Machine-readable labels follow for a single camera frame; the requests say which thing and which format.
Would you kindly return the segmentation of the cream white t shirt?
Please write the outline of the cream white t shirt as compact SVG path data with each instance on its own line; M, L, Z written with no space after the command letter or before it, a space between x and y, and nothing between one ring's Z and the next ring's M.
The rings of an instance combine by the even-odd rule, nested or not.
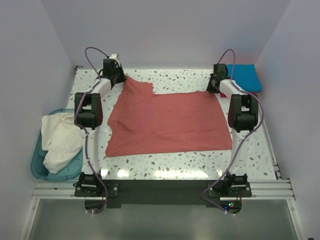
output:
M41 147L47 152L43 165L51 174L56 174L82 150L82 133L74 124L72 112L45 115L41 122Z

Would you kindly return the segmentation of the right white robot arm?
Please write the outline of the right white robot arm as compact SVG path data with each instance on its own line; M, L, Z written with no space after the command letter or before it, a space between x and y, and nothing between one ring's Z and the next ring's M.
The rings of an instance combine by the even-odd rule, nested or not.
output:
M259 102L228 76L228 68L224 63L213 65L206 90L223 94L229 99L227 123L232 134L231 160L222 180L232 185L243 185L248 179L249 139L258 125Z

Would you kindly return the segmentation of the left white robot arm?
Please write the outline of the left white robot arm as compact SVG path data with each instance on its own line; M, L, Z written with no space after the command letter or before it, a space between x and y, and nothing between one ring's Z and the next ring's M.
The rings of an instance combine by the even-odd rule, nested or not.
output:
M98 140L100 126L103 123L102 98L116 84L127 79L119 55L114 53L103 60L102 71L92 86L84 92L77 92L74 100L74 124L82 134L83 167L86 175L99 174Z

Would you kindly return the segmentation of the folded blue t shirt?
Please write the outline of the folded blue t shirt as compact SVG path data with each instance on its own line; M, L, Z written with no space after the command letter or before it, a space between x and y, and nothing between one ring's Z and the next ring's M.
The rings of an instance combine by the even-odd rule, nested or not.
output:
M246 92L261 93L263 90L254 64L236 64L233 79Z

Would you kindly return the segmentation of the salmon pink t shirt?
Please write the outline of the salmon pink t shirt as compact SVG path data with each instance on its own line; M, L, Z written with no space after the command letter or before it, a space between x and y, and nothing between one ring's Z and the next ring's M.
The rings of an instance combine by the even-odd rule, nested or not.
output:
M222 107L208 91L156 94L152 83L128 77L107 123L108 157L232 148Z

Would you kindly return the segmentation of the aluminium frame rail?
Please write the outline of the aluminium frame rail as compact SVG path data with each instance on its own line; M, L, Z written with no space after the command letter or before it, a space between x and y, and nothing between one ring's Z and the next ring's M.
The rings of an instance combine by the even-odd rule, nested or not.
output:
M203 205L207 197L216 204L245 200L285 200L289 208L296 236L306 239L300 216L296 210L295 195L290 180L251 180L246 186L216 187L210 180L105 180L107 191L85 176L78 182L37 181L31 195L20 239L27 240L37 214L40 200L82 199L85 205L104 203L117 208L125 204L147 205Z

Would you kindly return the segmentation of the folded magenta t shirt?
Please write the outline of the folded magenta t shirt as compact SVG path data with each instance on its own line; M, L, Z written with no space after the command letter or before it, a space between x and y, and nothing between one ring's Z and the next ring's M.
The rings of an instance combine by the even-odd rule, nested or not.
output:
M227 96L226 96L225 94L223 94L223 93L220 93L220 97L221 97L221 98L227 98Z

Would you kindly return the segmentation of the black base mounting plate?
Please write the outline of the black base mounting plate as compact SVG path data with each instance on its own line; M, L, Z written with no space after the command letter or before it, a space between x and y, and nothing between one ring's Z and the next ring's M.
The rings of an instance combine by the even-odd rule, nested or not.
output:
M252 197L248 180L242 184L215 180L102 180L82 173L73 184L86 210L100 212L123 205L206 205L238 212L242 199Z

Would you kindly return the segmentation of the teal plastic basket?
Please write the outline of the teal plastic basket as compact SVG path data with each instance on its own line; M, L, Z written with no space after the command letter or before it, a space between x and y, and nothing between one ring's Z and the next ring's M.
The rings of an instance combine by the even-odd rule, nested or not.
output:
M74 113L73 109L57 109L48 115L56 113ZM63 182L76 178L82 171L83 165L83 151L81 150L71 162L60 170L58 173L50 173L44 166L44 160L47 152L42 149L42 134L40 134L35 145L33 157L31 159L30 170L34 177L48 182Z

